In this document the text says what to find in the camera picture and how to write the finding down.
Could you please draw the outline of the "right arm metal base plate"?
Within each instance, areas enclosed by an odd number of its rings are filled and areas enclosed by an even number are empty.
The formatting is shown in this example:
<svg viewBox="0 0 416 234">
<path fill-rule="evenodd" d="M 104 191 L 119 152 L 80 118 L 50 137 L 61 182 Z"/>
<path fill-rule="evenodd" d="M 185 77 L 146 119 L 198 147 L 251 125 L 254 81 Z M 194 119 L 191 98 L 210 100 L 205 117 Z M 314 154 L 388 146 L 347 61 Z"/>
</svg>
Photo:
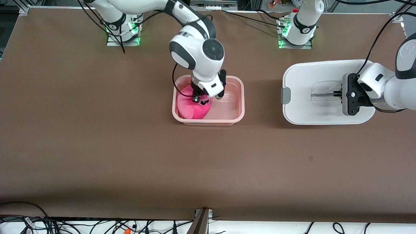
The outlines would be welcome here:
<svg viewBox="0 0 416 234">
<path fill-rule="evenodd" d="M 120 20 L 123 22 L 109 23 L 102 20 L 108 34 L 107 46 L 139 46 L 141 42 L 143 14 L 127 14 Z"/>
</svg>

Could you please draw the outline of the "white box lid grey clips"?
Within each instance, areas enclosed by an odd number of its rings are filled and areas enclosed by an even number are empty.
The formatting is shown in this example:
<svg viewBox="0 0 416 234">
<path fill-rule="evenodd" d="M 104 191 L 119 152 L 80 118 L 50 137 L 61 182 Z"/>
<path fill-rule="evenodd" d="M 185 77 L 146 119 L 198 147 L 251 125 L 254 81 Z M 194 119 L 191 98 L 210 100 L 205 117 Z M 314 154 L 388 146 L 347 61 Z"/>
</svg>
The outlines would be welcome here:
<svg viewBox="0 0 416 234">
<path fill-rule="evenodd" d="M 334 92 L 342 88 L 345 74 L 356 71 L 362 59 L 299 63 L 289 67 L 282 81 L 281 103 L 285 119 L 297 125 L 362 124 L 370 120 L 373 107 L 361 107 L 355 116 L 342 111 L 342 99 Z"/>
</svg>

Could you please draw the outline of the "pink plush toy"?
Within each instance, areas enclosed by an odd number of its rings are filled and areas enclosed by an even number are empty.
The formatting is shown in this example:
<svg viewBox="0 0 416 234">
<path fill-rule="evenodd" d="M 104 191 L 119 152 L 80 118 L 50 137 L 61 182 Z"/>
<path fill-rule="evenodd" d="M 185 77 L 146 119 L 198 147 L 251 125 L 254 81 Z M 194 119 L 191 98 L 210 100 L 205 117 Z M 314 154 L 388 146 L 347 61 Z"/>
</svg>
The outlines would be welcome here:
<svg viewBox="0 0 416 234">
<path fill-rule="evenodd" d="M 207 105 L 201 105 L 199 103 L 192 102 L 191 97 L 186 97 L 184 95 L 178 94 L 176 98 L 176 107 L 178 113 L 184 119 L 203 119 L 211 109 L 213 99 L 206 96 L 200 97 L 200 99 L 205 100 L 209 99 Z"/>
</svg>

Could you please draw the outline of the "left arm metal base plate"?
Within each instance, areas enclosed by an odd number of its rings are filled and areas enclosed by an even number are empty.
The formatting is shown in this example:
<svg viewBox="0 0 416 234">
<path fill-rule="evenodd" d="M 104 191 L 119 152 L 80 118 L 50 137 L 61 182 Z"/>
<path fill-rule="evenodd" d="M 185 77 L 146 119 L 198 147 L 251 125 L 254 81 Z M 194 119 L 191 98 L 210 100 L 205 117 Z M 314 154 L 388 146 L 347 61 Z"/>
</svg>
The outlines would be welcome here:
<svg viewBox="0 0 416 234">
<path fill-rule="evenodd" d="M 280 17 L 276 22 L 278 23 L 280 49 L 312 49 L 312 37 L 316 28 L 308 33 L 301 33 L 296 26 L 292 25 L 290 18 Z"/>
</svg>

